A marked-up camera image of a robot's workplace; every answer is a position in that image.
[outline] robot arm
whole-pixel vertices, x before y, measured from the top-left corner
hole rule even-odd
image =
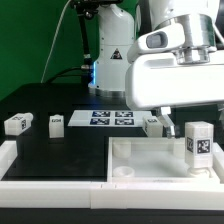
[[[128,52],[132,63],[125,81],[129,108],[163,111],[224,102],[224,51],[217,51],[214,33],[224,1],[140,2],[149,7],[152,32],[141,36]],[[144,24],[141,18],[137,7],[137,31]],[[173,128],[168,114],[159,112],[158,118],[166,128]]]

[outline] small white cube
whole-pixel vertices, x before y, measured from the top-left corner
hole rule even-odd
[[[31,113],[16,114],[4,122],[5,134],[18,136],[31,127],[33,115]]]
[[[185,124],[185,162],[192,168],[213,166],[214,126],[206,122]]]
[[[49,135],[50,138],[64,138],[64,116],[50,116]]]
[[[163,125],[155,116],[143,117],[142,128],[148,137],[161,138],[163,136]]]

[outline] green background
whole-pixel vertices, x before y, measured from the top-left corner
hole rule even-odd
[[[27,83],[40,83],[56,26],[67,0],[1,0],[0,100]],[[134,16],[136,0],[119,7]],[[90,50],[98,56],[97,18],[87,21]],[[45,80],[57,72],[83,63],[83,50],[75,10],[67,9]],[[78,77],[60,82],[80,82]]]

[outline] block with fiducial marker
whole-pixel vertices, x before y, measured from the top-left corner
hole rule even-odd
[[[16,141],[5,141],[0,146],[0,180],[17,157]]]
[[[144,116],[142,128],[148,137],[161,138],[163,135],[163,125],[155,116]]]
[[[18,113],[4,122],[5,134],[18,136],[31,127],[33,115]]]
[[[213,165],[214,126],[206,122],[185,124],[185,162],[191,168],[207,168]]]
[[[50,138],[64,138],[64,116],[50,116],[49,136]]]

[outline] black tabletop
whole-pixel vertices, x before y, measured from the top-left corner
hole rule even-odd
[[[24,85],[0,102],[0,144],[16,140],[18,157],[2,181],[106,181],[109,137],[144,137],[142,128],[68,127],[74,110],[128,110],[124,99],[89,94],[78,84]],[[34,115],[32,127],[18,137],[5,136],[4,120],[16,113]],[[49,138],[49,116],[65,119],[65,137]],[[214,138],[224,143],[216,105],[173,109],[172,120],[184,136],[187,121],[215,125]],[[215,211],[0,209],[7,223],[223,223]]]

